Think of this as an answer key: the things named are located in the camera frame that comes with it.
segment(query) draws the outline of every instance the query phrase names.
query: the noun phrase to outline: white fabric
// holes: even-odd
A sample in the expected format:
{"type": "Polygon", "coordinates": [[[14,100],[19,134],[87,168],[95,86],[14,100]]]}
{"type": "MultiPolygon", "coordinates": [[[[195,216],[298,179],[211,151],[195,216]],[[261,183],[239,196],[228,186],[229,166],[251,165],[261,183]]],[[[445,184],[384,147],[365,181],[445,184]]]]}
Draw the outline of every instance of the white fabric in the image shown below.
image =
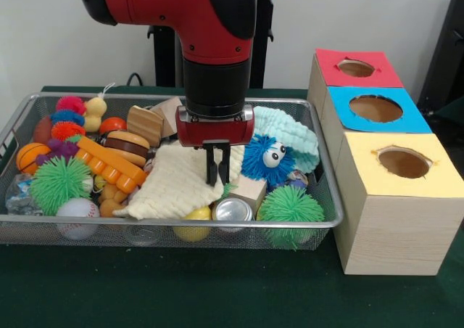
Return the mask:
{"type": "MultiPolygon", "coordinates": [[[[239,176],[243,159],[244,146],[231,147],[231,181],[239,176]]],[[[216,163],[221,160],[222,151],[215,149],[216,163]]],[[[214,187],[206,184],[206,151],[176,142],[158,149],[153,171],[144,185],[126,208],[113,214],[137,219],[180,219],[219,200],[223,192],[219,175],[214,187]]]]}

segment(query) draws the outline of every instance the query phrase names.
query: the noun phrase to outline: metal basket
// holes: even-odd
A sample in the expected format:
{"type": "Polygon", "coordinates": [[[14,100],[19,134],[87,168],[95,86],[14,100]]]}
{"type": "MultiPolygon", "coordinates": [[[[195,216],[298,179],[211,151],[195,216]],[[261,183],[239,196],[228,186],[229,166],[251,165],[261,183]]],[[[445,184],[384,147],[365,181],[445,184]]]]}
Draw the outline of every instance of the metal basket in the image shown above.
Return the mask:
{"type": "MultiPolygon", "coordinates": [[[[247,99],[253,106],[278,108],[290,114],[295,120],[312,129],[318,139],[320,148],[320,167],[310,179],[308,192],[320,203],[326,219],[317,223],[277,223],[277,222],[219,222],[219,221],[177,221],[146,219],[137,221],[131,218],[65,218],[46,216],[11,216],[4,207],[5,193],[18,171],[15,157],[18,148],[29,143],[33,129],[43,117],[55,111],[57,100],[64,94],[41,93],[24,99],[17,108],[7,126],[0,134],[3,146],[0,175],[0,243],[26,245],[73,245],[73,246],[151,246],[151,247],[204,247],[204,248],[241,248],[272,249],[265,237],[271,231],[297,232],[300,237],[295,245],[298,249],[314,250],[323,240],[330,228],[338,225],[343,218],[343,209],[339,190],[334,178],[334,171],[328,157],[318,117],[312,105],[298,99],[247,99]],[[83,240],[70,240],[63,237],[57,226],[59,224],[82,224],[95,228],[94,234],[83,240]],[[198,233],[208,236],[199,242],[187,242],[178,238],[174,227],[181,227],[182,235],[194,237],[198,233]],[[243,228],[231,236],[224,228],[243,228]]],[[[95,95],[81,94],[83,98],[95,95]]],[[[133,105],[145,107],[162,102],[169,97],[131,94],[107,94],[108,105],[106,117],[125,118],[133,105]]]]}

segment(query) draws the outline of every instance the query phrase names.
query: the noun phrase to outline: light blue washcloth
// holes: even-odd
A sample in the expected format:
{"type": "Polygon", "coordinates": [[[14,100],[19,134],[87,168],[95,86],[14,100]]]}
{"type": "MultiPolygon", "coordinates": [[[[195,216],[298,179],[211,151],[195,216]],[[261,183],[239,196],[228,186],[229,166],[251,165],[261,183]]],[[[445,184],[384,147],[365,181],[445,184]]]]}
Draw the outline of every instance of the light blue washcloth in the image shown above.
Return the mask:
{"type": "Polygon", "coordinates": [[[293,148],[297,170],[313,172],[319,163],[318,138],[308,127],[280,109],[254,108],[254,134],[275,137],[277,142],[293,148]]]}

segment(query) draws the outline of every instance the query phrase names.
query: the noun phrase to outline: white wall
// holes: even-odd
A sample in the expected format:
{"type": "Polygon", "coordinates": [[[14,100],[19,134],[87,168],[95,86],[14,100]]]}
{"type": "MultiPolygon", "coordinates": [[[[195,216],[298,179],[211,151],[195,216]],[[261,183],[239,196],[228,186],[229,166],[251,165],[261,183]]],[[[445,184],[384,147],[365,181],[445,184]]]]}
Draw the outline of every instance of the white wall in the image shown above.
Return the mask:
{"type": "MultiPolygon", "coordinates": [[[[307,88],[316,47],[383,50],[418,97],[449,0],[274,0],[265,87],[307,88]]],[[[94,22],[80,0],[0,0],[0,127],[43,85],[154,84],[145,27],[94,22]]]]}

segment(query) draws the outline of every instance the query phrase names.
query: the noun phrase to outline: blue fuzzy toy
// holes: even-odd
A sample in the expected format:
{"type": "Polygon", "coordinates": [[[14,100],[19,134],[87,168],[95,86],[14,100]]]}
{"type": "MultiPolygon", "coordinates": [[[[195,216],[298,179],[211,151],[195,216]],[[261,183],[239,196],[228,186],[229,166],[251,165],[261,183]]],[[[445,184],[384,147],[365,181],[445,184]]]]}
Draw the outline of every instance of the blue fuzzy toy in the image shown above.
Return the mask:
{"type": "Polygon", "coordinates": [[[79,126],[84,126],[85,119],[82,115],[73,112],[72,110],[59,110],[50,115],[51,123],[55,125],[61,121],[71,121],[79,126]]]}
{"type": "Polygon", "coordinates": [[[268,181],[268,186],[282,184],[294,170],[293,149],[278,143],[275,138],[255,134],[245,147],[241,172],[244,176],[268,181]]]}

